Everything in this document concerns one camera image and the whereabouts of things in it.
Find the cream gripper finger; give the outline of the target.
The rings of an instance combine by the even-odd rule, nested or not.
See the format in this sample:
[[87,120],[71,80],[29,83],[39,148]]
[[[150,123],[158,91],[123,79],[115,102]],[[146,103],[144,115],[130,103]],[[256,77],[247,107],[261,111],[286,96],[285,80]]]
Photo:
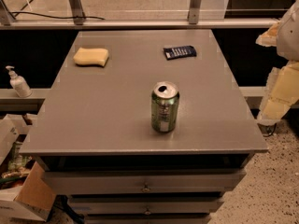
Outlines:
[[259,35],[256,39],[256,44],[263,47],[275,47],[277,45],[278,27],[279,21]]
[[278,123],[298,100],[299,62],[288,61],[281,69],[274,67],[266,81],[257,122],[263,126]]

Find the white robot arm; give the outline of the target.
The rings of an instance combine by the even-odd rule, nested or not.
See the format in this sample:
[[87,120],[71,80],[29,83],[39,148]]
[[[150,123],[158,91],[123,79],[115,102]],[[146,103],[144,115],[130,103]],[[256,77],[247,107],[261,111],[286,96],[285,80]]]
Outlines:
[[259,35],[256,43],[276,47],[278,56],[288,61],[282,68],[274,67],[269,73],[259,107],[257,122],[272,126],[299,100],[299,1],[280,21]]

